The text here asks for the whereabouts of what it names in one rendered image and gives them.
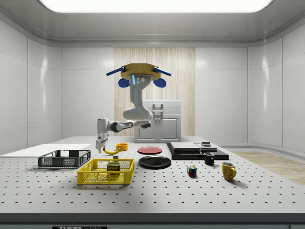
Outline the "red plate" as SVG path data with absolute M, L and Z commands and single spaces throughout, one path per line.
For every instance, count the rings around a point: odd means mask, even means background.
M 163 150 L 156 146 L 144 146 L 138 148 L 137 152 L 144 155 L 155 155 L 160 154 Z

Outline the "black plate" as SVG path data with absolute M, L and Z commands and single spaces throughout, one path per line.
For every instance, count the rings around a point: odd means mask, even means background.
M 139 159 L 139 164 L 147 169 L 164 169 L 171 165 L 171 160 L 164 156 L 145 156 Z

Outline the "white cabinet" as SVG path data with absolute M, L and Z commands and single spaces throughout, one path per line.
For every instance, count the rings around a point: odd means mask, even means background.
M 151 127 L 136 128 L 136 143 L 167 143 L 181 140 L 181 100 L 143 100 L 153 113 Z

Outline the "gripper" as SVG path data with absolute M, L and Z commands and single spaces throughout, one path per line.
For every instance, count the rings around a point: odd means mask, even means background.
M 99 153 L 101 153 L 103 150 L 105 150 L 105 147 L 108 143 L 108 139 L 107 138 L 98 138 L 96 140 L 96 149 L 98 150 Z

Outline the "flat-sided can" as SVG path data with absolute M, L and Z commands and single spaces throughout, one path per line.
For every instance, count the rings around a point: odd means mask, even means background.
M 118 162 L 109 162 L 107 164 L 107 176 L 110 179 L 113 179 L 114 177 L 118 177 L 120 173 L 114 173 L 114 171 L 120 171 L 121 164 Z

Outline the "dark grey basket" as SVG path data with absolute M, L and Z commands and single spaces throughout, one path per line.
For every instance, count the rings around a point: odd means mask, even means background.
M 91 158 L 90 150 L 55 150 L 38 158 L 42 168 L 78 168 Z

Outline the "black stove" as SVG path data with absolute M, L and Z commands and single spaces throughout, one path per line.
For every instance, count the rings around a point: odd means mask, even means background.
M 213 153 L 215 160 L 228 160 L 229 155 L 215 146 L 206 146 L 193 142 L 171 142 L 167 146 L 172 160 L 204 160 L 204 153 Z

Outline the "yellow basket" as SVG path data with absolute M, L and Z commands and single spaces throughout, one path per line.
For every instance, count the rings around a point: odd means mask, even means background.
M 111 162 L 120 170 L 107 170 Z M 77 171 L 78 184 L 129 184 L 134 173 L 134 159 L 92 159 Z

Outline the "yellow mug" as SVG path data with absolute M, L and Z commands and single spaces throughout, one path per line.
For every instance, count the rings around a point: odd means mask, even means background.
M 232 181 L 236 176 L 235 164 L 229 162 L 222 162 L 222 173 L 225 180 Z

